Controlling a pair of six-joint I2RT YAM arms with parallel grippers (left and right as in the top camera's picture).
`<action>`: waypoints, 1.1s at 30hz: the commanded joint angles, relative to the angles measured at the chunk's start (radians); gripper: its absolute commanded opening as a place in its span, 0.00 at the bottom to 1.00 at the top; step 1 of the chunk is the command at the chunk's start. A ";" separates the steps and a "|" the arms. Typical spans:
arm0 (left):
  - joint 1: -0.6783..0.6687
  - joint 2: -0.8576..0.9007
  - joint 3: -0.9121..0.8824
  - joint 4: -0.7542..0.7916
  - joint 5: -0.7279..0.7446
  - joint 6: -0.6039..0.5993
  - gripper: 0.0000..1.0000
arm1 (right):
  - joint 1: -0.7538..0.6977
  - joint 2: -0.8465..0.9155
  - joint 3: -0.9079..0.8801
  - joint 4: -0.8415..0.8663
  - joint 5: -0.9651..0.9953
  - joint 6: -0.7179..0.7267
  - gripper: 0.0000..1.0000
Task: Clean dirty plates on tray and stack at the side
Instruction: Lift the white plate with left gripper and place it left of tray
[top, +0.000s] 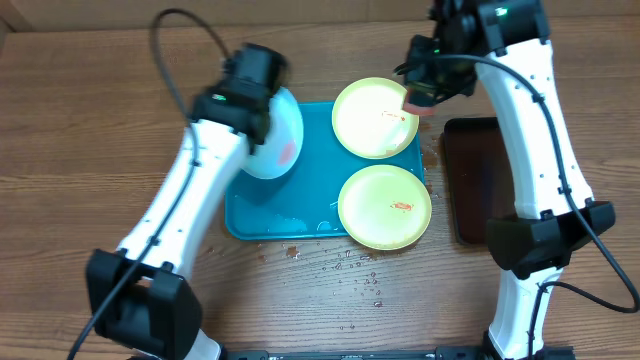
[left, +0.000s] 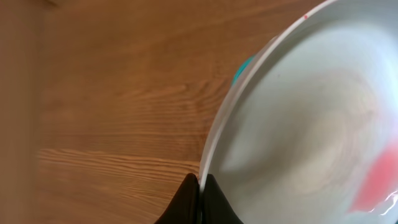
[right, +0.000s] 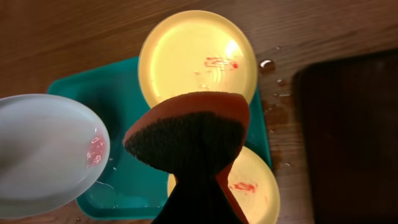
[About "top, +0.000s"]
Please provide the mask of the orange green scrub sponge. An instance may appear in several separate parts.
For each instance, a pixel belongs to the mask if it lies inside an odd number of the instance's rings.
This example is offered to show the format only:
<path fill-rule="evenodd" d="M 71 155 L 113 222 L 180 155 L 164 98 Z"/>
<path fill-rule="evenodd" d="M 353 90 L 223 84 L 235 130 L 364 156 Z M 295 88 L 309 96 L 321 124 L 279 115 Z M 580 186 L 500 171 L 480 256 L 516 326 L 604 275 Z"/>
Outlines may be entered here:
<path fill-rule="evenodd" d="M 411 102 L 411 96 L 414 91 L 409 89 L 404 97 L 402 110 L 417 116 L 432 116 L 435 112 L 433 107 L 425 107 Z"/>

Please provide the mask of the light blue plate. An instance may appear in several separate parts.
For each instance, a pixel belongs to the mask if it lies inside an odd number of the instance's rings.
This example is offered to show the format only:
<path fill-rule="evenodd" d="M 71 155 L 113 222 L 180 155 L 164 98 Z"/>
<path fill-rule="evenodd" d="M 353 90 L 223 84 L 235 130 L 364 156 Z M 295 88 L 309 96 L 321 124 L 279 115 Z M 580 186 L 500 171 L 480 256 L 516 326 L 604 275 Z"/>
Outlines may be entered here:
<path fill-rule="evenodd" d="M 297 161 L 304 140 L 303 117 L 293 94 L 281 87 L 269 103 L 270 129 L 262 145 L 255 147 L 243 170 L 254 178 L 283 176 Z"/>

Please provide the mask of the yellow plate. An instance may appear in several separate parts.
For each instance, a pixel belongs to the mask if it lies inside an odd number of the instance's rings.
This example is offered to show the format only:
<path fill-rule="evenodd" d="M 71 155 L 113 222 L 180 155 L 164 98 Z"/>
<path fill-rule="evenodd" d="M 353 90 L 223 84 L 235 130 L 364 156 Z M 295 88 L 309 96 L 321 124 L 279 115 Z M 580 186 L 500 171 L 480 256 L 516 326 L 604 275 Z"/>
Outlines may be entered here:
<path fill-rule="evenodd" d="M 385 159 L 402 152 L 415 138 L 419 117 L 403 110 L 407 90 L 397 82 L 369 77 L 357 80 L 336 98 L 332 128 L 351 153 Z"/>
<path fill-rule="evenodd" d="M 432 215 L 424 183 L 393 165 L 368 166 L 350 176 L 340 190 L 337 208 L 349 236 L 382 251 L 399 250 L 416 242 Z"/>

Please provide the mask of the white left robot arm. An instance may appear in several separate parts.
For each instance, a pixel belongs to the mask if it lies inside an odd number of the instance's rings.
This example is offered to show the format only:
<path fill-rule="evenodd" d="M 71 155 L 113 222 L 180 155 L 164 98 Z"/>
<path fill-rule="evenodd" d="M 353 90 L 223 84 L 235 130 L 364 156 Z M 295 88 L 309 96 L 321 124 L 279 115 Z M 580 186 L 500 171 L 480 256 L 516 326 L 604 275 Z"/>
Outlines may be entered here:
<path fill-rule="evenodd" d="M 176 160 L 143 218 L 115 251 L 89 259 L 92 316 L 81 339 L 95 331 L 157 359 L 222 358 L 189 279 L 226 188 L 266 140 L 286 69 L 283 55 L 247 43 L 195 97 Z"/>

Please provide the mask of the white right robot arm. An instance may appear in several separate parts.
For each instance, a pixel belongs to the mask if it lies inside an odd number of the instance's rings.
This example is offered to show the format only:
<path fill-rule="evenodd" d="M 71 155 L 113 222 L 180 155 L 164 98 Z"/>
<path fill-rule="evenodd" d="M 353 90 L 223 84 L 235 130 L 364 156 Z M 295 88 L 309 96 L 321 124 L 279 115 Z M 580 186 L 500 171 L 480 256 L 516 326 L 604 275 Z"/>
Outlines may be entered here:
<path fill-rule="evenodd" d="M 482 85 L 496 111 L 514 182 L 515 217 L 492 220 L 487 244 L 501 268 L 486 347 L 496 359 L 544 352 L 551 290 L 572 253 L 613 220 L 576 162 L 553 78 L 550 28 L 538 1 L 438 1 L 432 37 L 415 36 L 397 69 L 408 101 L 432 107 Z"/>

